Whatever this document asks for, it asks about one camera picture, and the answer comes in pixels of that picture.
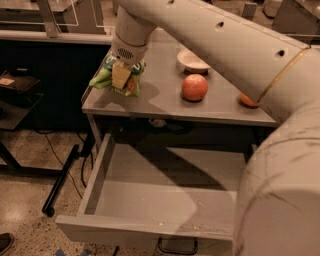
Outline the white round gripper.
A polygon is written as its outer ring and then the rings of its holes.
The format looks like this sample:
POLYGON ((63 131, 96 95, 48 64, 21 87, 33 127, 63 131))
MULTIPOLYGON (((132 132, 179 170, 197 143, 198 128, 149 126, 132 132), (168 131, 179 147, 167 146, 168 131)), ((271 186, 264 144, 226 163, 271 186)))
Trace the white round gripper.
POLYGON ((111 43, 112 54, 118 59, 112 66, 112 85, 122 89, 130 77, 133 66, 140 62, 149 44, 148 34, 136 34, 133 38, 121 38, 115 34, 111 43))

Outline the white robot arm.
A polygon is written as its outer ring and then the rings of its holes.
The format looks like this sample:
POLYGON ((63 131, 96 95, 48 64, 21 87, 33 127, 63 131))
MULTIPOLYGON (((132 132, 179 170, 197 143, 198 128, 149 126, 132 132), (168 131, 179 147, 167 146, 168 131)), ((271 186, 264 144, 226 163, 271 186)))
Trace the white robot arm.
POLYGON ((202 0, 116 1, 113 49, 140 60, 161 27, 279 124, 243 173, 233 255, 320 256, 318 50, 202 0))

